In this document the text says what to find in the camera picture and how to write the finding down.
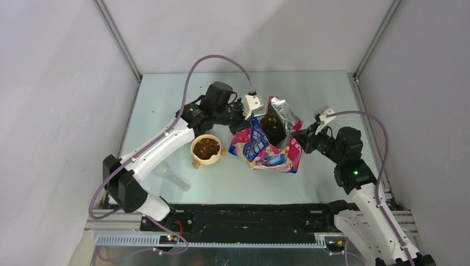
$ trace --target white tabletop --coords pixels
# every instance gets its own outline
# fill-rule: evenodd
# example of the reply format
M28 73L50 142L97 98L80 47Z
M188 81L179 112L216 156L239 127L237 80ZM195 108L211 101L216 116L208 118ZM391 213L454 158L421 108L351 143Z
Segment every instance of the white tabletop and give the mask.
M251 73L251 76L258 94L264 99L270 95L284 98L294 113L304 120L304 127L314 122L315 110L324 105L336 112L357 110L348 76L343 71L257 72ZM139 147L175 116L181 105L185 80L186 74L144 75L125 137L123 154ZM248 92L248 83L242 73L194 74L186 102L204 94L214 81L229 84L239 96ZM377 175L361 117L337 117L330 125L335 137L337 130L343 126L352 126L363 132L363 159ZM210 133L228 148L232 138L228 127L215 126ZM189 192L172 182L162 182L153 173L147 176L143 186L170 203L325 203L348 198L344 190L336 185L334 163L318 152L303 154L299 171L295 174L253 171L231 154L214 165L202 165L195 169L191 164L190 145L182 146L166 159L172 171L191 185Z

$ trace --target blue label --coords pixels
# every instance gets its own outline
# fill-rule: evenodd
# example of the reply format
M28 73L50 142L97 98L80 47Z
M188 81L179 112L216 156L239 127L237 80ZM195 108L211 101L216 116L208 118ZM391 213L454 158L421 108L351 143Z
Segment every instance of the blue label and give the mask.
M264 134L258 119L252 118L253 126L251 131L251 141L243 146L243 156L252 162L265 147L269 145L268 138Z

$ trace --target robotic arm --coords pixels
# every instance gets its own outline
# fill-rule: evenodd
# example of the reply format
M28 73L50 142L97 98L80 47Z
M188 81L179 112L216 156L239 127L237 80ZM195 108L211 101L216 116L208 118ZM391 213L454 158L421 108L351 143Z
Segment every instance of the robotic arm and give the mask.
M262 114L263 102L260 96L245 95L229 103L232 88L222 82L214 82L205 95L186 104L177 124L168 131L172 120L161 132L149 139L141 147L122 158L109 155L103 161L103 180L105 180L123 162L131 159L131 163L123 168L105 186L106 191L118 203L125 213L140 212L157 221L161 221L170 212L170 206L159 196L145 191L140 185L145 177L168 155L194 138L204 134L214 125L228 125L235 132L248 126L249 118ZM138 154L145 146L154 142L163 132L165 136L153 144L145 152Z
M342 127L336 138L328 135L331 128L327 124L335 118L329 115L333 113L332 109L326 109L317 114L315 123L302 131L294 132L293 137L299 141L305 153L317 150L336 164L336 183L364 215L363 219L358 219L355 212L348 209L346 201L329 203L336 228L354 243L364 256L366 265L436 265L430 255L420 255L419 250L407 239L385 203L383 192L379 193L381 204L376 204L377 179L361 159L361 132L352 127ZM367 225L362 223L363 220L367 221ZM408 259L407 251L413 264Z

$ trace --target gray floor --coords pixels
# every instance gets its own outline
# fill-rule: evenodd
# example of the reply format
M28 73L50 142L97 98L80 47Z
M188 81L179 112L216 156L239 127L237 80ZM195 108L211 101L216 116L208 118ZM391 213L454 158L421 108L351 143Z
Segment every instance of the gray floor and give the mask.
M357 253L351 245L351 251ZM118 258L134 252L137 247L103 247L105 258ZM361 263L349 256L350 266ZM268 248L190 248L181 255L159 256L153 252L143 252L120 263L104 263L96 259L94 266L107 265L167 265L167 266L250 266L250 265L345 265L342 255L328 256L322 249L268 249Z

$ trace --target wooden bowl leg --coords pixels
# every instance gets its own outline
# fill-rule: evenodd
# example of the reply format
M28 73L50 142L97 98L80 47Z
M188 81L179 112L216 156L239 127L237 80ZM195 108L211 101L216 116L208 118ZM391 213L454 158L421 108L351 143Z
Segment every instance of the wooden bowl leg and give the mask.
M201 164L198 161L193 161L192 162L192 167L194 167L196 169L199 169L200 166L201 166Z

